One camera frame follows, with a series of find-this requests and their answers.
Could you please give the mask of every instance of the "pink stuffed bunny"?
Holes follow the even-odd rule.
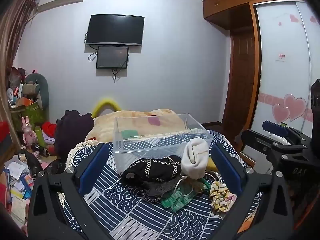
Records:
[[[32,125],[29,123],[29,117],[26,116],[26,121],[24,118],[21,118],[22,121],[22,130],[23,130],[23,142],[27,147],[30,147],[31,144],[37,143],[36,133],[32,130]]]

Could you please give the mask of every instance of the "blue patterned bedsheet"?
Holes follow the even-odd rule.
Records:
[[[211,130],[209,132],[213,135],[210,150],[213,144],[220,142],[232,157],[247,167],[221,134]],[[95,147],[79,150],[73,160],[74,166],[89,156]],[[112,151],[109,154],[109,160],[92,191],[85,195],[84,199],[115,240],[203,240],[207,239],[221,223],[224,214],[212,210],[208,195],[197,195],[183,210],[175,214],[164,210],[160,203],[145,201],[139,188],[121,184]],[[261,194],[258,193],[248,214],[256,209],[260,198]],[[81,232],[67,201],[64,202],[64,212],[71,227]]]

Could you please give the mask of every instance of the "sliding wardrobe door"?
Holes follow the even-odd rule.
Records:
[[[310,52],[310,86],[320,79],[320,25],[315,14],[305,2],[296,2],[308,39]],[[311,98],[309,92],[308,107],[302,132],[309,137],[312,134],[313,115],[311,113]]]
[[[310,59],[308,42],[295,2],[256,6],[261,38],[259,97],[251,129],[262,129],[266,120],[301,130],[307,108]],[[244,152],[257,160],[263,155],[246,146]]]

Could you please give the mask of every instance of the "wooden door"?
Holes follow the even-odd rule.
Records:
[[[241,141],[235,142],[247,121],[255,70],[254,33],[251,27],[231,31],[231,61],[223,134],[239,152]]]

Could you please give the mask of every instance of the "label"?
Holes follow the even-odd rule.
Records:
[[[286,60],[285,54],[279,53],[277,61],[286,62],[287,60]]]

